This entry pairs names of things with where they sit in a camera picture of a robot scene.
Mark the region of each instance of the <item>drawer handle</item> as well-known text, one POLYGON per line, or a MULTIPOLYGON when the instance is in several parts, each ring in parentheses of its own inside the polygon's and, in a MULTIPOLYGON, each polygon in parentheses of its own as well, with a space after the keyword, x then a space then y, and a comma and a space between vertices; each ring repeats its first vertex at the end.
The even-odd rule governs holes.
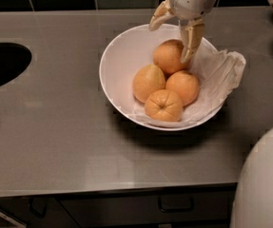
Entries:
POLYGON ((29 200, 29 210, 36 216, 38 217, 39 219, 43 219, 47 213, 47 206, 45 205, 43 208, 42 208, 42 211, 39 212, 37 211, 34 207, 33 207, 33 198, 31 198, 29 200))
POLYGON ((163 207, 163 203, 162 203, 162 198, 158 197, 158 207, 159 210, 163 213, 179 213, 179 212, 191 212, 192 210, 194 210, 194 200, 192 197, 189 198, 190 200, 190 205, 189 207, 186 208, 165 208, 163 207))

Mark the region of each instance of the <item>cabinet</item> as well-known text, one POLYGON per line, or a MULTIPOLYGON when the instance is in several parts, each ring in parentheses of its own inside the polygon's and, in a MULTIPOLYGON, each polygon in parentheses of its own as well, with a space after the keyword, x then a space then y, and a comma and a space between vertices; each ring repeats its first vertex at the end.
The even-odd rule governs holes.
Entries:
POLYGON ((1 198, 0 210, 28 228, 79 227, 54 197, 1 198))
POLYGON ((188 188, 126 195, 62 197, 60 202, 81 227, 230 221, 235 188, 188 188))

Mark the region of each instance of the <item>drawer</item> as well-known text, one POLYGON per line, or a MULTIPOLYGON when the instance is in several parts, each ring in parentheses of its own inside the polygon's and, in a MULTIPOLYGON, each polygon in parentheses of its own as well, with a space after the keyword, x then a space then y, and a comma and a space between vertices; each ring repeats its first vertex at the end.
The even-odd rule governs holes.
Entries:
POLYGON ((233 191, 61 200, 81 227, 229 219, 233 191))

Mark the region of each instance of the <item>bowl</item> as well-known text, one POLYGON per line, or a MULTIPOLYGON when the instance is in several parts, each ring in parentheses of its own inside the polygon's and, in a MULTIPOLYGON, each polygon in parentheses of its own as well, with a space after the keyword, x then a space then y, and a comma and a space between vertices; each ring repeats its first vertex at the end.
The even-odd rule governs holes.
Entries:
MULTIPOLYGON (((152 120, 144 114, 144 105, 134 98, 132 81, 141 67, 153 62, 153 50, 169 39, 181 39, 178 26, 163 24, 159 29, 149 31, 148 25, 142 25, 121 33, 105 49, 100 62, 99 76, 108 100, 125 117, 151 129, 178 131, 208 121, 221 109, 223 103, 218 104, 217 101, 217 104, 211 107, 212 104, 204 93, 200 93, 192 107, 185 107, 182 120, 177 123, 152 120), (195 117, 190 117, 189 109, 192 108, 197 111, 195 117)), ((201 42, 201 47, 213 53, 218 52, 205 38, 201 42)))

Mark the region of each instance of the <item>metal surface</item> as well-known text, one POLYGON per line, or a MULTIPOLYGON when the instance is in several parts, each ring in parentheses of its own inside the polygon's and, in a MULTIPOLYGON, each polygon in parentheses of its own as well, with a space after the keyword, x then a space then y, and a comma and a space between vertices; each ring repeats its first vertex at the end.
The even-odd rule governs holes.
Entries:
POLYGON ((0 86, 0 197, 238 181, 252 146, 273 126, 272 9, 207 15, 205 38, 243 54, 244 76, 213 119, 171 133, 121 116, 98 76, 108 43, 152 13, 0 13, 0 41, 33 55, 19 77, 0 86))

